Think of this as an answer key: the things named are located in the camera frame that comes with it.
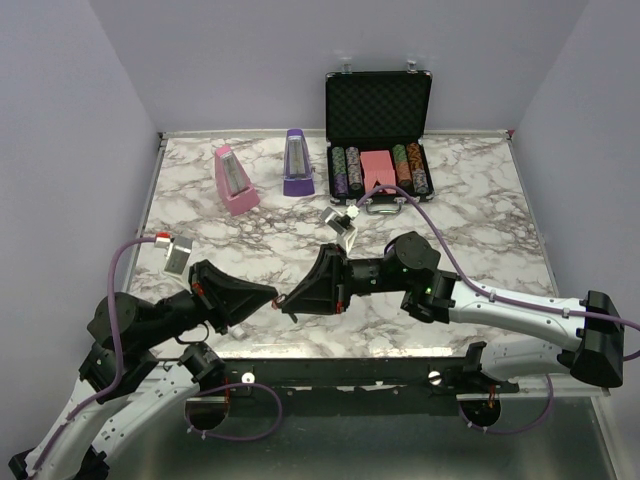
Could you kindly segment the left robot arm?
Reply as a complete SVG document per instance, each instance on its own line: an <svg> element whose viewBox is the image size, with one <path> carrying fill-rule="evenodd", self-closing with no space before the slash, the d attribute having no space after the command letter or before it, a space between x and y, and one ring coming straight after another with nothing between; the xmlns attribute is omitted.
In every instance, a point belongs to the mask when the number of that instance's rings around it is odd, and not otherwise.
<svg viewBox="0 0 640 480"><path fill-rule="evenodd" d="M199 341L154 389L127 401L159 363L153 347L200 324L224 334L277 296L275 288L231 277L207 260L193 264L187 278L188 288L156 303L114 292L100 302L71 396L44 439L11 458L15 478L104 479L110 459L162 411L223 386L223 361Z"/></svg>

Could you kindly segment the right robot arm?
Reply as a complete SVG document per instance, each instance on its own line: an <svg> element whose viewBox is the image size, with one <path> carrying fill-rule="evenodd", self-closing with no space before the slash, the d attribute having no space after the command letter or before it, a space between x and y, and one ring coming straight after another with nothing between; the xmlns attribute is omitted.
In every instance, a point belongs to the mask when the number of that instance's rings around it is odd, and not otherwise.
<svg viewBox="0 0 640 480"><path fill-rule="evenodd" d="M496 289L440 269L440 258L415 231L393 239L380 258L351 259L341 246L324 244L279 307L290 316L334 315L354 296L400 292L401 309L422 323L478 324L516 334L482 346L479 357L461 365L461 382L471 391L549 373L596 387L622 385L624 327L608 295L551 298Z"/></svg>

